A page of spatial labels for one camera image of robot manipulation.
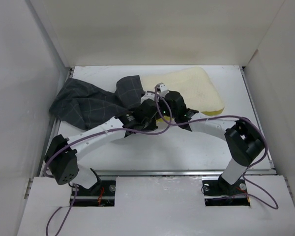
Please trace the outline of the cream pillow with yellow edge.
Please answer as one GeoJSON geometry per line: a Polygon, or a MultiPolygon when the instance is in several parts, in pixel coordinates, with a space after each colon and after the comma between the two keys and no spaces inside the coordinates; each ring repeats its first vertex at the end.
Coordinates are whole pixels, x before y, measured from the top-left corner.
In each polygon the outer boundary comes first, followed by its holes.
{"type": "Polygon", "coordinates": [[[201,67],[162,73],[140,75],[143,90],[153,91],[163,83],[171,91],[179,92],[188,108],[198,110],[207,116],[222,114],[225,103],[209,75],[201,67]]]}

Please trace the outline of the dark plaid pillowcase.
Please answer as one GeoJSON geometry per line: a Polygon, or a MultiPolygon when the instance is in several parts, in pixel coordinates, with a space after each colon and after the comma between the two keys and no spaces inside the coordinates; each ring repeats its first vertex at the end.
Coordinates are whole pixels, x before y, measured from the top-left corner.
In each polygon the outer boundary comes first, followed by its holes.
{"type": "Polygon", "coordinates": [[[90,130],[137,108],[143,92],[138,75],[119,79],[114,92],[69,78],[50,106],[49,113],[76,128],[90,130]]]}

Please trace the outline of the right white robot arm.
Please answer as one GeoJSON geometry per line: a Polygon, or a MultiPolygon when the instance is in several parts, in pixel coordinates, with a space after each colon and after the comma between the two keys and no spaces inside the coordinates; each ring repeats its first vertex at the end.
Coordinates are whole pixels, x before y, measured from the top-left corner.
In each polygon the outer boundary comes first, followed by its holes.
{"type": "Polygon", "coordinates": [[[218,180],[203,184],[209,196],[236,195],[239,179],[256,157],[266,148],[259,129],[247,118],[238,116],[208,117],[197,110],[187,108],[181,94],[170,91],[160,97],[160,116],[174,119],[174,125],[191,132],[200,132],[227,143],[231,160],[218,180]]]}

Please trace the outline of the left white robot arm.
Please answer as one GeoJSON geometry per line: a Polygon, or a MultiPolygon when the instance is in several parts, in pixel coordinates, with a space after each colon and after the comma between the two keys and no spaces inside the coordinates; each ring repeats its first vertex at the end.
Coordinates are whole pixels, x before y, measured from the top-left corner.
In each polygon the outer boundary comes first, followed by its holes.
{"type": "Polygon", "coordinates": [[[102,180],[94,169],[83,167],[79,161],[107,143],[157,129],[156,117],[156,104],[147,99],[133,111],[112,117],[84,133],[68,138],[57,135],[47,150],[46,168],[58,185],[76,184],[88,194],[95,195],[102,187],[102,180]]]}

